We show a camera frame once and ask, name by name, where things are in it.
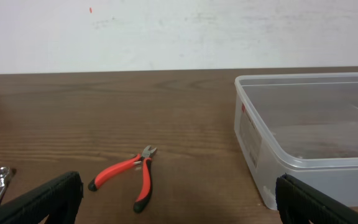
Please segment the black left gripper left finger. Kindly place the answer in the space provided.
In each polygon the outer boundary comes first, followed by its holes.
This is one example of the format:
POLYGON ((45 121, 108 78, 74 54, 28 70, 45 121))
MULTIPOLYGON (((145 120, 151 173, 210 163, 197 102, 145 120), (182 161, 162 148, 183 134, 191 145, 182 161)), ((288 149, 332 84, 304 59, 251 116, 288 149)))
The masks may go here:
POLYGON ((0 206, 0 224, 74 224, 82 198, 79 173, 66 172, 0 206))

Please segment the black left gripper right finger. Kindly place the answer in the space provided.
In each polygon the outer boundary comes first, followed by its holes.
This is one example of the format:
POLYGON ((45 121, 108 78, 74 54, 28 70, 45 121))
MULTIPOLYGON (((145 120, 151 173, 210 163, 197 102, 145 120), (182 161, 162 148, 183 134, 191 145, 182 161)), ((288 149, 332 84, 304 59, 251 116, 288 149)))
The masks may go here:
POLYGON ((275 198, 283 224, 358 224, 358 212, 289 174, 276 179, 275 198))

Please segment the red black handled pliers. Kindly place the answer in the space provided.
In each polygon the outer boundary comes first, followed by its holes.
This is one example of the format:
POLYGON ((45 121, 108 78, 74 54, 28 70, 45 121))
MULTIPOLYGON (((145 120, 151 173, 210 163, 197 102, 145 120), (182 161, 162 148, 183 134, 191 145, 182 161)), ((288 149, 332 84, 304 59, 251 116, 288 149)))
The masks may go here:
POLYGON ((136 154, 133 158, 114 164, 102 170, 88 184, 88 190, 98 191, 101 186, 114 176, 131 169, 135 166, 142 168, 142 188, 137 199, 134 202, 133 211, 141 213, 150 201, 153 192, 152 182, 152 158, 157 152, 157 148, 151 145, 146 146, 143 151, 136 154))

